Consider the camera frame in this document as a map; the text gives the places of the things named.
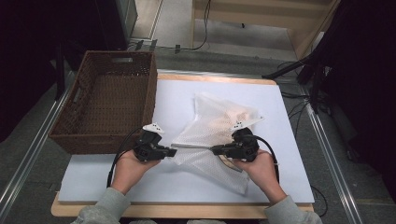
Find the metal rail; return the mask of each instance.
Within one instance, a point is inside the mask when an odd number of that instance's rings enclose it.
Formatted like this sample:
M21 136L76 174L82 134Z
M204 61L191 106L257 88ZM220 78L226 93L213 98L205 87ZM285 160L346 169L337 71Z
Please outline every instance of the metal rail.
M62 105L64 104L65 98L70 91L70 83L74 79L73 72L69 72L66 77L66 90L62 97L53 103L52 108L50 109L48 115L46 116L43 124L38 130L35 139L32 144L29 146L25 156L23 157L17 171L14 176L11 177L9 182L7 183L5 189L3 190L0 198L0 223L3 224L6 220L9 210L11 209L12 204L14 204L15 200L23 183L25 182L27 176L35 164L35 161L43 147L44 143L47 140L48 132L50 128L57 118Z
M301 93L306 95L309 94L308 90L303 86L301 86ZM326 159L327 165L329 166L329 170L332 174L332 180L334 181L341 202L346 210L346 215L347 218L349 219L349 223L363 223L361 214L358 210L358 206L356 205L355 199L353 198L352 193L347 185L347 182L344 179L343 172L341 171L337 159L334 156L334 153L332 151L332 146L330 145L329 139L327 138L327 135L324 132L323 126L320 122L318 115L315 114L314 110L310 106L307 106L306 110L308 112L309 118L311 119L312 125L317 134L320 147L323 151L323 155Z

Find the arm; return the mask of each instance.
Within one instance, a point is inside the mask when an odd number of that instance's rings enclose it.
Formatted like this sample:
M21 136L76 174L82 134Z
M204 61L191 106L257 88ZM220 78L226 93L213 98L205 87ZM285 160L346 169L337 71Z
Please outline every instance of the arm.
M303 212L288 196L276 181L274 161L270 153L259 150L253 162L233 160L239 168L245 170L251 180L264 192L273 206L265 209L265 215L272 224L282 223L322 223L313 212Z
M119 223L122 214L130 205L125 197L151 167L160 161L139 161L132 151L121 156L116 165L116 173L111 187L108 188L96 205L81 209L72 224L84 223Z

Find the gray sleeve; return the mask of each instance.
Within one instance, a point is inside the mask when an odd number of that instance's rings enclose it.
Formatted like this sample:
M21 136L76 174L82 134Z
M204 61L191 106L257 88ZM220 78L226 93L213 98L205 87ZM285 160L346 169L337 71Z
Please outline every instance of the gray sleeve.
M122 214L130 205L119 191L108 188L96 205L86 206L72 224L119 224Z
M271 224L305 223L321 224L318 214L301 211L293 199L288 196L281 202L264 210Z

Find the hand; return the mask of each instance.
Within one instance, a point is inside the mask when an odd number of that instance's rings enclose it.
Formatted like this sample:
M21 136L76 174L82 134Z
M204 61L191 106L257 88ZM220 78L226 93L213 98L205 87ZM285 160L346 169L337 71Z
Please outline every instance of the hand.
M254 161L234 159L233 164L247 172L251 180L259 186L271 203L278 203L286 198L286 193L276 180L274 161L270 153L259 150Z
M124 195L142 178L143 174L160 161L140 161L132 151L125 152L117 161L111 188Z

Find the person's left hand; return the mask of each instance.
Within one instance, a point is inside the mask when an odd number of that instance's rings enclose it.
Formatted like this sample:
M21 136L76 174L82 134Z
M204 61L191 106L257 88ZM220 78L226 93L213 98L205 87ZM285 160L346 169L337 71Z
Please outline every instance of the person's left hand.
M125 152L116 164L111 188L118 190L124 195L142 178L143 174L160 161L140 161L132 151Z

